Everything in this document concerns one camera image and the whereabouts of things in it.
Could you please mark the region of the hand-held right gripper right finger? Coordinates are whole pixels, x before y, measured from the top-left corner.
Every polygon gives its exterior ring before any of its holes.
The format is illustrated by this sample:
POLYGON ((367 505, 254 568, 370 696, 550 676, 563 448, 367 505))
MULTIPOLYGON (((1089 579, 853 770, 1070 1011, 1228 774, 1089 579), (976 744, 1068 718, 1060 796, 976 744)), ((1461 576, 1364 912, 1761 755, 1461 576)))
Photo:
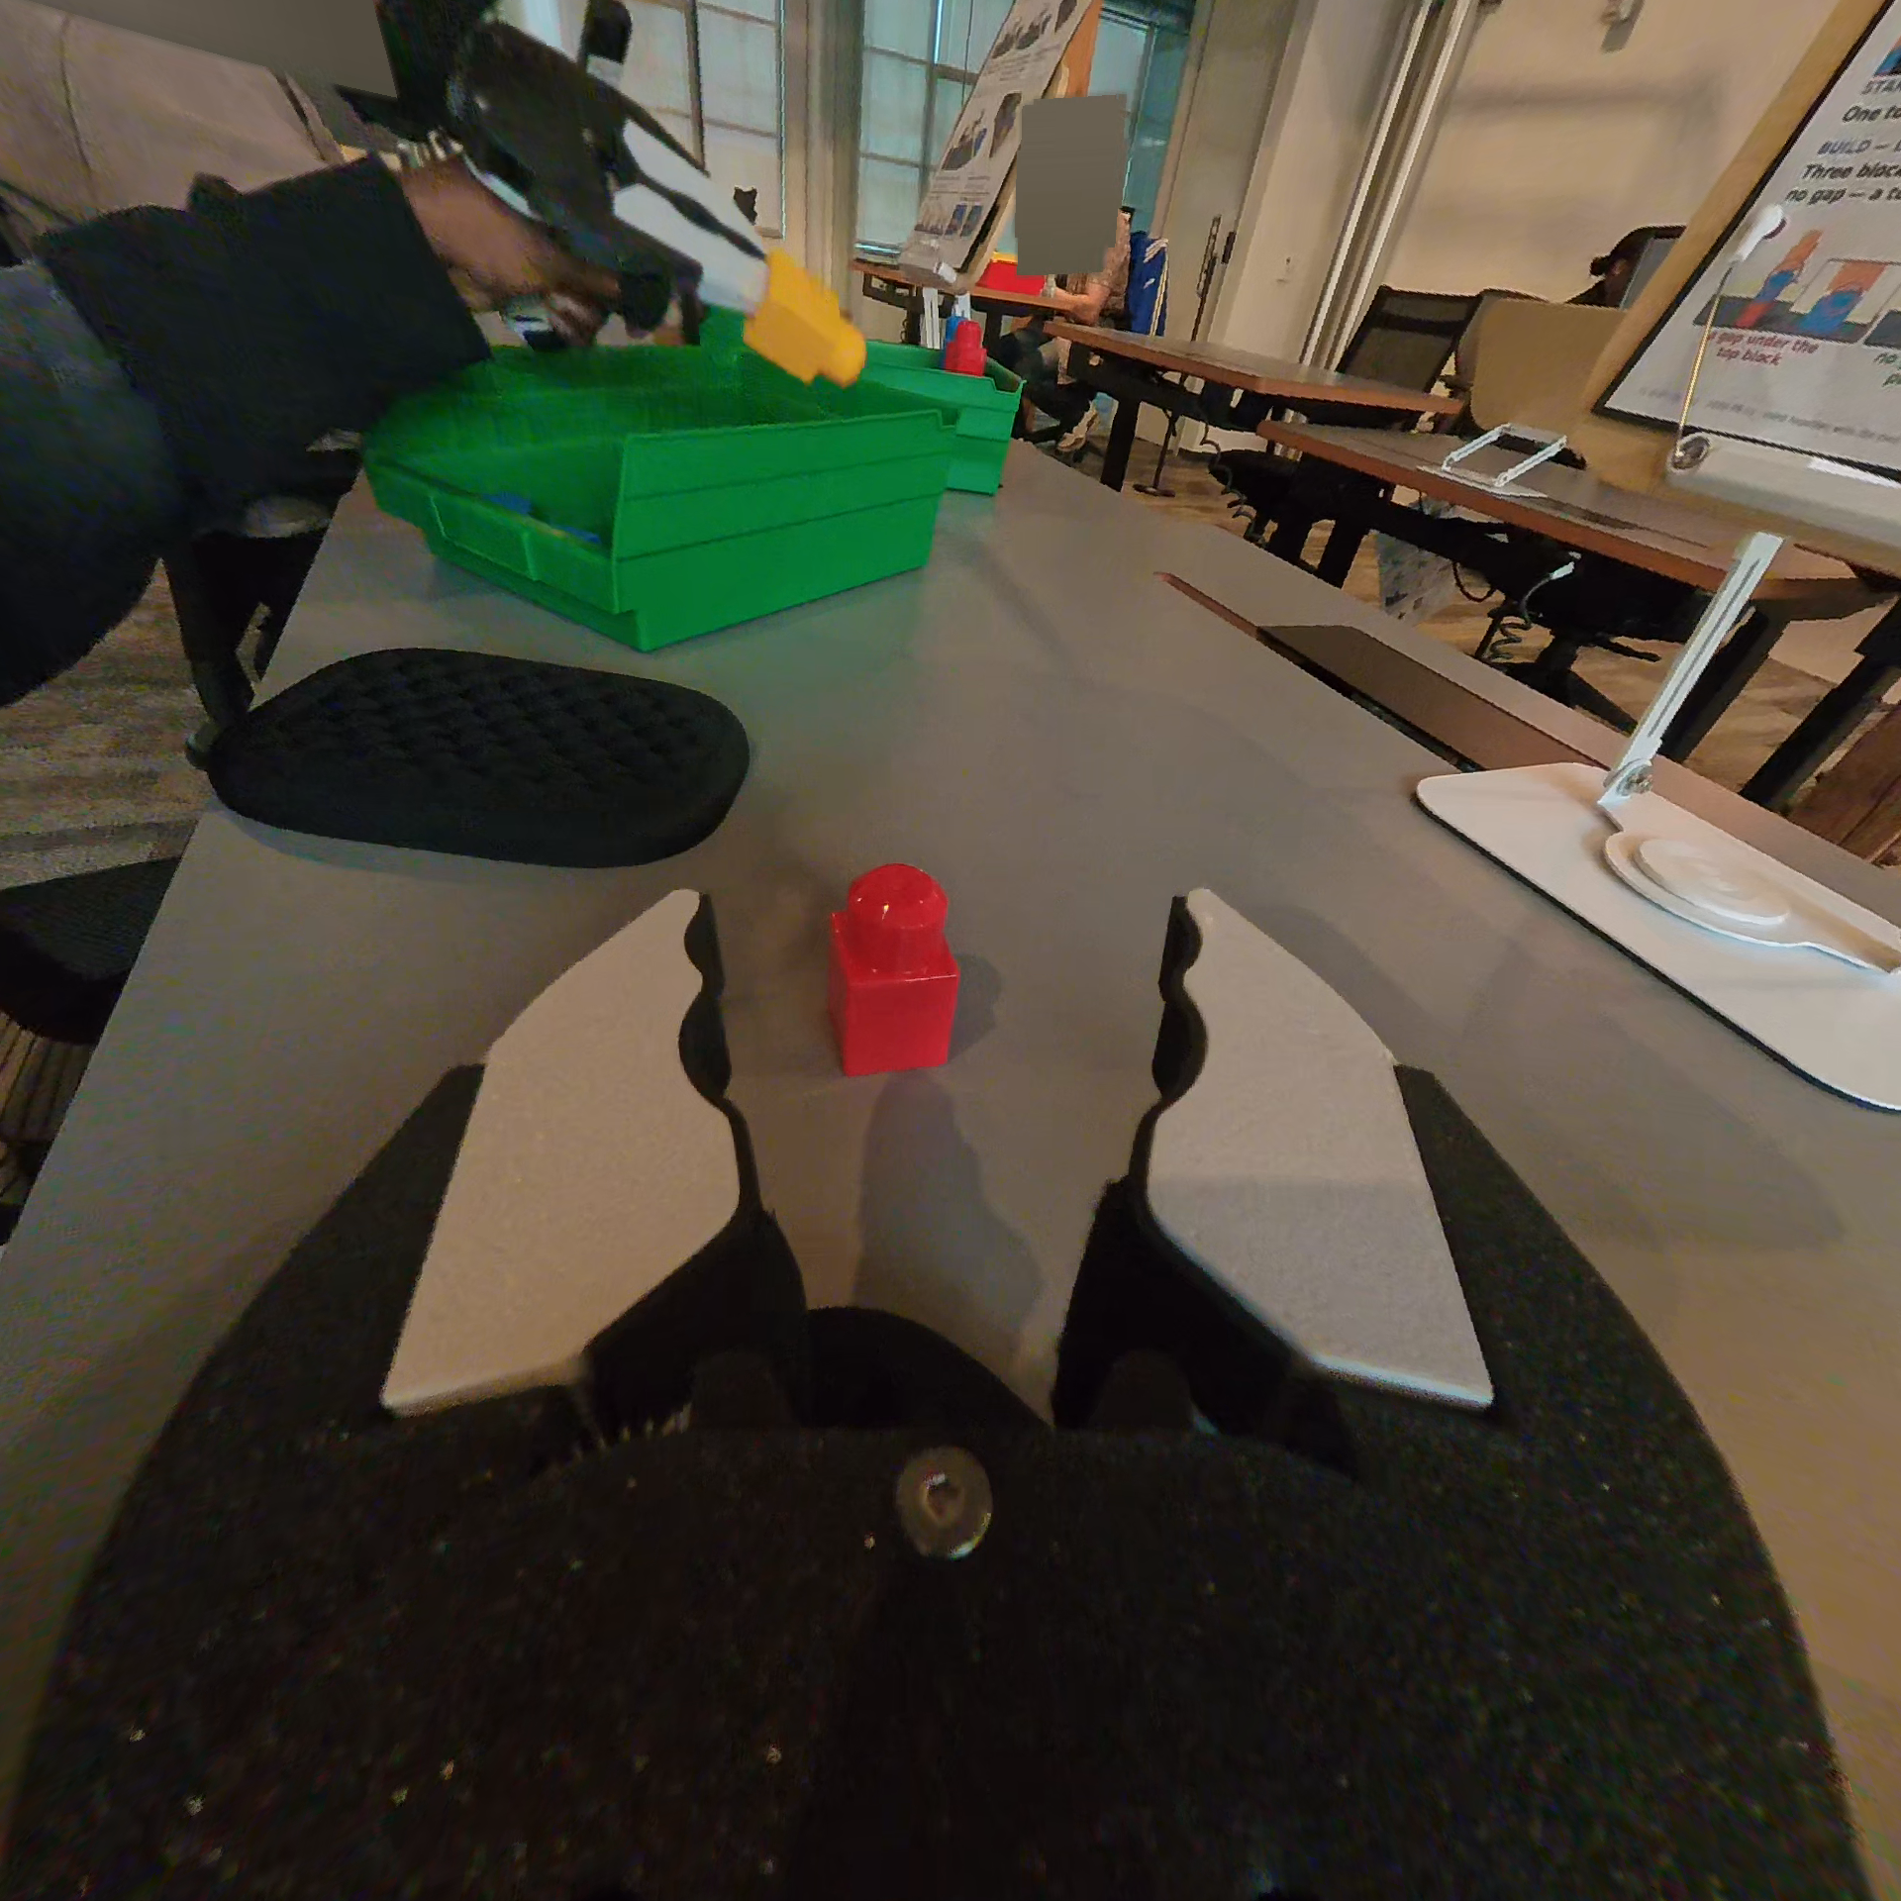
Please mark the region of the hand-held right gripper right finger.
POLYGON ((1489 1409, 1480 1333, 1380 1035, 1210 889, 1174 899, 1159 988, 1157 1106, 1135 1158, 1157 1233, 1318 1373, 1489 1409))

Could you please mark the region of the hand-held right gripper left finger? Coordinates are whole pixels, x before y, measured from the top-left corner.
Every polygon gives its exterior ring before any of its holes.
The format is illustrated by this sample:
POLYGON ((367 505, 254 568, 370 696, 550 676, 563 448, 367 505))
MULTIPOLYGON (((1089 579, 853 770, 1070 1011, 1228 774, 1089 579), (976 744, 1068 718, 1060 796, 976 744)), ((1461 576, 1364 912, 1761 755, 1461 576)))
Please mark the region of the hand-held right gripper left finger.
POLYGON ((739 1213, 709 897, 670 891, 533 998, 483 1061, 387 1414, 585 1380, 610 1325, 739 1213))

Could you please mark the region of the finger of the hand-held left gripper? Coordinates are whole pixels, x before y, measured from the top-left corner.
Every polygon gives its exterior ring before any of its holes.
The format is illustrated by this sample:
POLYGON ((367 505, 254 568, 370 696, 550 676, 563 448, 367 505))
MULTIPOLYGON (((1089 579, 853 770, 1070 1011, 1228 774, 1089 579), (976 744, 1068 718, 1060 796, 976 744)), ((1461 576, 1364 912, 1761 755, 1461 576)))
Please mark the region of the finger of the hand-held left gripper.
POLYGON ((748 316, 765 289, 765 240, 739 207, 613 207, 616 316, 670 306, 748 316))
POLYGON ((729 188, 715 184, 665 132, 616 128, 613 213, 649 240, 757 240, 729 188))

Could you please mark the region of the yellow mega block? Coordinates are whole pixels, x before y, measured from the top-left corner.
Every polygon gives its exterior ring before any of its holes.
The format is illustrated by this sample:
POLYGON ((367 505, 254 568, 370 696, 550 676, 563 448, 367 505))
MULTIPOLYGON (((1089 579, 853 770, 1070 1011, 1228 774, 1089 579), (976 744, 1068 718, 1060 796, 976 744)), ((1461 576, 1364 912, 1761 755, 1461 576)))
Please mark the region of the yellow mega block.
POLYGON ((868 342, 838 300, 784 251, 765 253, 741 338, 752 355, 807 387, 852 389, 868 365, 868 342))

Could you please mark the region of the green plastic bin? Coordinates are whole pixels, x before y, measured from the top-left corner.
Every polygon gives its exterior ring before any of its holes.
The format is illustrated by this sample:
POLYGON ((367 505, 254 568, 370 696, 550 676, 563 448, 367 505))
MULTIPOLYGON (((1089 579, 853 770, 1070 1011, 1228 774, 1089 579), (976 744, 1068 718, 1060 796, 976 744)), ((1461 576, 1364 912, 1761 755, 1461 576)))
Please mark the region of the green plastic bin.
POLYGON ((924 346, 868 343, 862 383, 918 399, 940 412, 951 432, 945 487, 951 492, 997 494, 1008 442, 1019 415, 1022 381, 993 362, 986 377, 945 373, 938 350, 924 346))
POLYGON ((951 430, 746 350, 502 348, 365 441, 377 508, 447 566, 655 652, 926 566, 951 430), (486 500, 531 497, 599 550, 486 500))

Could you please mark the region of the person's left forearm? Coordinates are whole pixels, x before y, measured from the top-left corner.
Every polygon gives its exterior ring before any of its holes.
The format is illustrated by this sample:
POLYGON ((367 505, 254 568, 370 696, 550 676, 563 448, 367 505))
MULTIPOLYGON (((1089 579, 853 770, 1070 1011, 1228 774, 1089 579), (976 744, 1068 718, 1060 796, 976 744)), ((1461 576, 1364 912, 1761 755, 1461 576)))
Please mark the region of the person's left forearm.
POLYGON ((296 487, 303 453, 487 357, 376 158, 194 181, 4 267, 2 696, 68 672, 177 545, 296 487))

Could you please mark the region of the person's left hand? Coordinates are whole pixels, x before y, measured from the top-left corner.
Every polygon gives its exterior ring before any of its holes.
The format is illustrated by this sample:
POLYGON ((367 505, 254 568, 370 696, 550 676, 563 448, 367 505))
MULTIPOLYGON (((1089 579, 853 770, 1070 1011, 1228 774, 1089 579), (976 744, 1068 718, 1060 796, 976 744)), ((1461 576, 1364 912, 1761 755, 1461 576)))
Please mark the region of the person's left hand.
POLYGON ((563 346, 592 346, 619 302, 616 273, 571 255, 554 234, 502 202, 460 160, 396 172, 421 234, 456 293, 479 314, 534 304, 563 346))

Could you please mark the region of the instruction sign board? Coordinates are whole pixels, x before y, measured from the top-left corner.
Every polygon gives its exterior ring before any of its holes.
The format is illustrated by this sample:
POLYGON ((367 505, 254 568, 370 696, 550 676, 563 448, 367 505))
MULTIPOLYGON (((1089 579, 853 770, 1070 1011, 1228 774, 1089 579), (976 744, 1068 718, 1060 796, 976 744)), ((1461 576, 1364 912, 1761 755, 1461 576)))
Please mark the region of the instruction sign board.
POLYGON ((948 121, 902 247, 905 270, 948 289, 983 267, 982 255, 1009 194, 1022 110, 1087 90, 1101 3, 1014 3, 948 121))
POLYGON ((1835 5, 1588 389, 1603 425, 1896 482, 1899 6, 1835 5))

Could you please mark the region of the grey upholstered seat back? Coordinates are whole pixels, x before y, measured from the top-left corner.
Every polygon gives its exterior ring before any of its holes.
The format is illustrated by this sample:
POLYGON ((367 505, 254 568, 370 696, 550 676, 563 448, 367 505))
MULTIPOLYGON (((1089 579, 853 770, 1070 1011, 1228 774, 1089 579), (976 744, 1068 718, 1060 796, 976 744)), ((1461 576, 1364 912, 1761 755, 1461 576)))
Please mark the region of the grey upholstered seat back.
POLYGON ((59 13, 2 6, 2 207, 25 235, 180 207, 360 158, 290 78, 59 13))

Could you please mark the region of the black honeycomb mat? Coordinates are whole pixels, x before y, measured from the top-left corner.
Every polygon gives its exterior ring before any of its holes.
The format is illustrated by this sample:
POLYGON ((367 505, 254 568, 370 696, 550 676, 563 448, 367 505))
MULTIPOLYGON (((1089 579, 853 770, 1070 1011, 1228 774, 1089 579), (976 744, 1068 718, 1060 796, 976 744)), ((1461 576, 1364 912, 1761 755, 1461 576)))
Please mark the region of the black honeycomb mat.
POLYGON ((329 662, 226 725, 204 772, 290 834, 531 867, 642 867, 733 808, 746 727, 653 677, 453 649, 329 662))

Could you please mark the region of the wooden top office desk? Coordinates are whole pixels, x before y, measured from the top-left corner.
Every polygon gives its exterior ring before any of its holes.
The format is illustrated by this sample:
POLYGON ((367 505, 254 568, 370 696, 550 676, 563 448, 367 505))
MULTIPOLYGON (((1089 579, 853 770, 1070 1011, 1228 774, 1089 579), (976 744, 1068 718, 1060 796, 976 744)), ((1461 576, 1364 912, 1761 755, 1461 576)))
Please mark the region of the wooden top office desk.
MULTIPOLYGON (((1326 582, 1344 580, 1367 534, 1450 559, 1493 582, 1507 619, 1547 635, 1536 660, 1504 662, 1507 677, 1611 725, 1622 716, 1575 676, 1577 655, 1629 655, 1635 639, 1680 646, 1746 528, 1733 510, 1614 487, 1560 458, 1531 466, 1530 447, 1312 420, 1262 420, 1258 436, 1290 486, 1288 500, 1269 511, 1271 553, 1296 561, 1303 537, 1326 521, 1336 534, 1315 568, 1326 582)), ((1780 536, 1782 554, 1669 723, 1665 753, 1692 757, 1791 623, 1883 602, 1846 677, 1742 782, 1747 801, 1791 812, 1863 721, 1896 711, 1887 702, 1896 688, 1896 576, 1874 568, 1862 586, 1862 573, 1820 553, 1819 541, 1796 528, 1780 536)))
POLYGON ((1116 416, 1106 432, 1101 484, 1121 489, 1128 477, 1140 407, 1169 418, 1234 428, 1234 403, 1258 399, 1269 410, 1312 415, 1313 407, 1376 410, 1409 418, 1457 415, 1450 393, 1404 390, 1371 377, 1271 360, 1222 346, 1140 337, 1128 330, 1056 320, 1050 337, 1068 343, 1066 369, 1085 390, 1109 393, 1116 416))

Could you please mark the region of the black office chair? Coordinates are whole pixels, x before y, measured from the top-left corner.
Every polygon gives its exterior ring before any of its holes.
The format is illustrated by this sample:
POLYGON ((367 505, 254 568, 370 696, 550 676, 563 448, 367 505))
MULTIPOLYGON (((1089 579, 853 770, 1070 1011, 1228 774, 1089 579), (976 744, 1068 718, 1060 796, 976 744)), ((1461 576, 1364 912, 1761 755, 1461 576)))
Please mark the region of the black office chair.
POLYGON ((1336 372, 1407 393, 1434 393, 1485 293, 1452 296, 1380 286, 1336 372))
POLYGON ((1494 550, 1466 575, 1494 596, 1474 652, 1477 662, 1560 705, 1585 711, 1607 725, 1629 725, 1610 699, 1577 677, 1577 656, 1601 649, 1651 660, 1635 642, 1661 644, 1669 635, 1684 602, 1680 582, 1544 541, 1494 550))

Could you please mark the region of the clear acrylic stand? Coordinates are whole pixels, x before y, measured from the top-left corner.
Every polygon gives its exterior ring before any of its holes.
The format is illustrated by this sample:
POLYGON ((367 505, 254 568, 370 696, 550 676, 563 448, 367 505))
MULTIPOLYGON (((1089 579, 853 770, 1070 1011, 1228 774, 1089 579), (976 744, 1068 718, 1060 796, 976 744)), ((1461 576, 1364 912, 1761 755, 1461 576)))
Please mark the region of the clear acrylic stand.
POLYGON ((1517 492, 1526 489, 1530 477, 1560 460, 1567 448, 1563 432, 1530 423, 1501 423, 1447 448, 1439 470, 1463 487, 1517 492))

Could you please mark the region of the tan board panel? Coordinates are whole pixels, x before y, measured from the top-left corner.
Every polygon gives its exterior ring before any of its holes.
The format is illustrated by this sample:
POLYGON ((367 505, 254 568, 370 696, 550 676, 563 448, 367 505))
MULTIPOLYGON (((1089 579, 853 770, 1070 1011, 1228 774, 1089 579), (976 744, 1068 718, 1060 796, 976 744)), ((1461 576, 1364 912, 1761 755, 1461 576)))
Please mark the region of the tan board panel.
POLYGON ((1560 433, 1582 415, 1588 375, 1622 318, 1616 306, 1485 299, 1468 330, 1474 428, 1560 433))

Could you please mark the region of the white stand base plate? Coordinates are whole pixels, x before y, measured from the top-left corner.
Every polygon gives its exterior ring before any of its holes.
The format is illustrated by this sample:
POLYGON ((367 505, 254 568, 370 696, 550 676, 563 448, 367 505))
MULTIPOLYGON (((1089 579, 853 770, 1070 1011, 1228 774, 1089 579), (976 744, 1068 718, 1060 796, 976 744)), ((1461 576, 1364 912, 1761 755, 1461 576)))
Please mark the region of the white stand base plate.
POLYGON ((1746 536, 1622 755, 1422 779, 1418 806, 1749 1042, 1899 1110, 1899 934, 1653 787, 1661 738, 1780 553, 1746 536))

